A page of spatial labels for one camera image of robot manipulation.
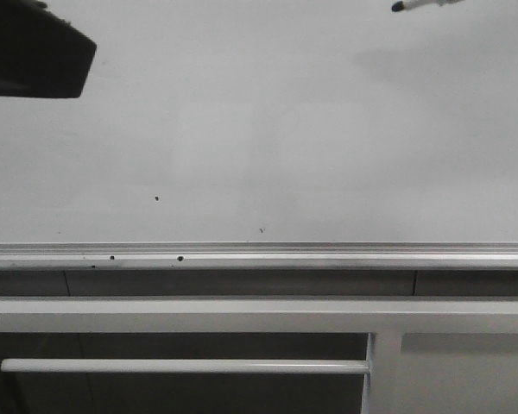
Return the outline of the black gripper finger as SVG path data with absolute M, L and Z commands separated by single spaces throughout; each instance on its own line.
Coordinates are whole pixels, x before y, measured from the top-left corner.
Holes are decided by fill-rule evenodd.
M 0 97 L 78 98 L 97 44 L 43 1 L 0 1 Z

